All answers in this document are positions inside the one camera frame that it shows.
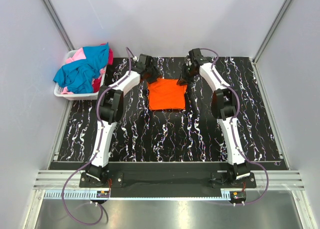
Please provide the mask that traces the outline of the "orange t shirt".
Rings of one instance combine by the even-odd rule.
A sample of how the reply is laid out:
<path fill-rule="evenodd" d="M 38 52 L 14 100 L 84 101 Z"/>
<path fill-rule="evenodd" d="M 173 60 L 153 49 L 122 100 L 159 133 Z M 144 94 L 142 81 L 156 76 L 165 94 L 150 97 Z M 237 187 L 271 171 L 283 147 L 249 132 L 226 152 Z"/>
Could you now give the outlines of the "orange t shirt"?
<path fill-rule="evenodd" d="M 185 110 L 185 94 L 187 85 L 178 85 L 177 79 L 159 78 L 149 83 L 148 105 L 152 111 L 158 110 Z"/>

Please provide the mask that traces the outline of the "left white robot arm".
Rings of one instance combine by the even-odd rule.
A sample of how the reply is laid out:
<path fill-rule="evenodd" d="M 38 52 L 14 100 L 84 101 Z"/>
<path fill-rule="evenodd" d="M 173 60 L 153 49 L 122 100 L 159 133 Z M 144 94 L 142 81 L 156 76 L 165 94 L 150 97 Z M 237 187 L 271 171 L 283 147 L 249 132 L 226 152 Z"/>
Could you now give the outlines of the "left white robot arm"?
<path fill-rule="evenodd" d="M 153 62 L 135 62 L 133 69 L 109 86 L 103 86 L 96 103 L 97 133 L 92 155 L 85 165 L 83 181 L 103 187 L 108 180 L 109 150 L 117 123 L 124 114 L 124 96 L 142 81 L 161 77 Z"/>

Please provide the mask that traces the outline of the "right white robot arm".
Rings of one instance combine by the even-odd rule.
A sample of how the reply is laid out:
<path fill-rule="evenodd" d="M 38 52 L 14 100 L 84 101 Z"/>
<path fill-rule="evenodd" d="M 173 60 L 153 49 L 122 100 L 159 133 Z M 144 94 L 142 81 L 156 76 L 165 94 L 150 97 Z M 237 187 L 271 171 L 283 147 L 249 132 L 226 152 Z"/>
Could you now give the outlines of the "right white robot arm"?
<path fill-rule="evenodd" d="M 249 179 L 251 171 L 241 145 L 238 132 L 238 114 L 240 99 L 238 93 L 218 73 L 215 59 L 203 56 L 201 48 L 188 52 L 187 61 L 183 64 L 177 82 L 179 86 L 191 84 L 195 76 L 201 76 L 212 90 L 211 112 L 219 124 L 227 149 L 225 179 L 232 187 L 239 187 Z"/>

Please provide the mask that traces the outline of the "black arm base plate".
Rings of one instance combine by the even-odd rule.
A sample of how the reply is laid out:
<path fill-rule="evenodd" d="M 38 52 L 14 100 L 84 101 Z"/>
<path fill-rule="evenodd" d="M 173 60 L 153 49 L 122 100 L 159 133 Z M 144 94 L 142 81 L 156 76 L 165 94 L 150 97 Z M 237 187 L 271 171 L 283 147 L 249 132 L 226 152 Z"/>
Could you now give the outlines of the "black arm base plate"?
<path fill-rule="evenodd" d="M 192 185 L 208 186 L 214 189 L 255 189 L 257 187 L 255 175 L 231 180 L 226 171 L 111 171 L 98 181 L 83 172 L 79 179 L 81 188 L 125 188 L 128 186 L 156 186 L 164 185 Z"/>

